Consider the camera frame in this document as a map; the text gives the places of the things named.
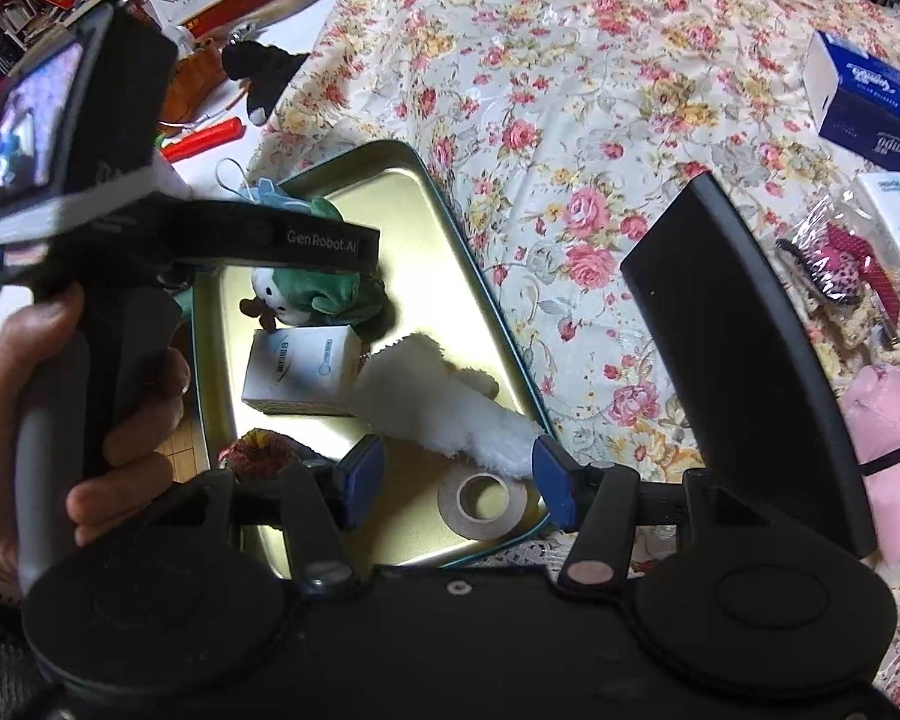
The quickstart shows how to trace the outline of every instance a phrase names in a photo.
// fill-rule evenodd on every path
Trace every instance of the gripper handle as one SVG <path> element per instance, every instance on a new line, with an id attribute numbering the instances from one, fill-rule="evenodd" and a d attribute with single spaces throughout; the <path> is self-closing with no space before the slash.
<path id="1" fill-rule="evenodd" d="M 77 332 L 26 386 L 15 470 L 24 593 L 77 548 L 67 494 L 106 472 L 103 438 L 139 406 L 179 321 L 165 290 L 88 288 Z"/>

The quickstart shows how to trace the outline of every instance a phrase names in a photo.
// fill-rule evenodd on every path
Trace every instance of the small display screen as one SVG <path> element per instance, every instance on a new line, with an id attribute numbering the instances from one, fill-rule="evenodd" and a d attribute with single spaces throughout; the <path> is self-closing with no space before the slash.
<path id="1" fill-rule="evenodd" d="M 83 47 L 74 43 L 21 80 L 0 118 L 0 204 L 50 181 L 53 147 Z"/>

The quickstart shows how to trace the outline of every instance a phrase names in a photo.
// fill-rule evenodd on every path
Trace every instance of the plastic bag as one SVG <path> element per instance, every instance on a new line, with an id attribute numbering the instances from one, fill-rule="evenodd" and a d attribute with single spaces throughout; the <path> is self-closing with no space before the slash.
<path id="1" fill-rule="evenodd" d="M 846 348 L 869 341 L 874 329 L 886 346 L 899 343 L 899 278 L 884 268 L 884 237 L 875 220 L 853 204 L 852 193 L 825 196 L 776 239 L 775 248 L 837 325 Z"/>

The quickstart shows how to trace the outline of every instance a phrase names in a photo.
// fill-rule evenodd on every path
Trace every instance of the circular pad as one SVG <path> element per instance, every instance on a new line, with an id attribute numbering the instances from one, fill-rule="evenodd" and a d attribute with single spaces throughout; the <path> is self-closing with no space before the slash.
<path id="1" fill-rule="evenodd" d="M 274 636 L 284 591 L 261 562 L 199 528 L 104 543 L 121 536 L 77 550 L 26 596 L 26 640 L 58 678 L 109 699 L 180 695 Z"/>
<path id="2" fill-rule="evenodd" d="M 776 697 L 868 679 L 896 623 L 874 572 L 811 533 L 724 531 L 668 557 L 637 583 L 650 643 L 716 688 Z"/>

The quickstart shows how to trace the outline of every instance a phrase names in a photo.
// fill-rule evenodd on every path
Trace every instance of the green plush toy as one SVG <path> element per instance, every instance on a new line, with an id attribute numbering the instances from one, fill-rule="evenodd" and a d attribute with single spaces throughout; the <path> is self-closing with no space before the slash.
<path id="1" fill-rule="evenodd" d="M 343 221 L 340 211 L 323 197 L 310 203 L 315 217 Z M 250 277 L 256 298 L 240 301 L 247 317 L 259 317 L 268 332 L 276 322 L 352 324 L 372 319 L 384 307 L 384 284 L 376 276 L 321 274 L 294 268 L 257 268 Z"/>

